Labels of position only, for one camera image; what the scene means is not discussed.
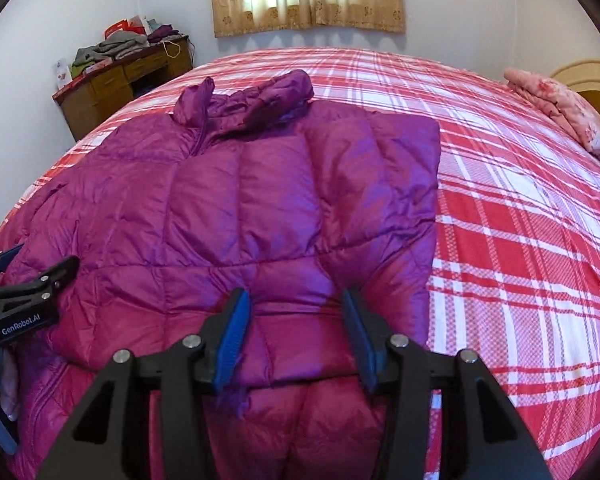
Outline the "person left hand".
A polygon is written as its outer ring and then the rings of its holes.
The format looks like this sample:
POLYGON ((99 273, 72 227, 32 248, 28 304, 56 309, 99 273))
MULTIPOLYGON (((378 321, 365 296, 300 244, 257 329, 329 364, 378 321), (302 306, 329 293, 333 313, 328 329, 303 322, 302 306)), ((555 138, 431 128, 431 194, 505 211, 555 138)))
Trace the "person left hand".
POLYGON ((18 368, 12 352, 0 349, 0 403, 4 414, 15 422, 20 413, 18 400, 18 368))

